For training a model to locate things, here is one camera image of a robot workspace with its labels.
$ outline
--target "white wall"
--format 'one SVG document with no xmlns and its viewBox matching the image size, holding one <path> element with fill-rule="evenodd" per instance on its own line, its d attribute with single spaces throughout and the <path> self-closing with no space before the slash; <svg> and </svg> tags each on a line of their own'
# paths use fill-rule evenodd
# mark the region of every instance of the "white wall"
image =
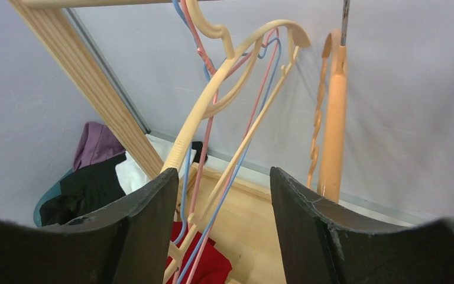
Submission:
<svg viewBox="0 0 454 284">
<path fill-rule="evenodd" d="M 33 226 L 42 196 L 99 120 L 7 1 L 0 1 L 0 218 Z"/>
<path fill-rule="evenodd" d="M 296 20 L 313 42 L 255 135 L 249 162 L 306 177 L 320 53 L 327 33 L 341 26 L 342 4 L 200 3 L 206 18 L 230 29 L 235 44 L 277 18 Z M 151 129 L 176 136 L 205 79 L 172 4 L 77 12 Z M 352 1 L 347 43 L 343 192 L 424 218 L 454 215 L 454 1 Z M 205 47 L 219 64 L 221 42 L 205 40 Z M 212 150 L 234 153 L 265 64 L 258 64 L 239 98 L 217 116 Z M 234 76 L 226 85 L 235 81 Z"/>
</svg>

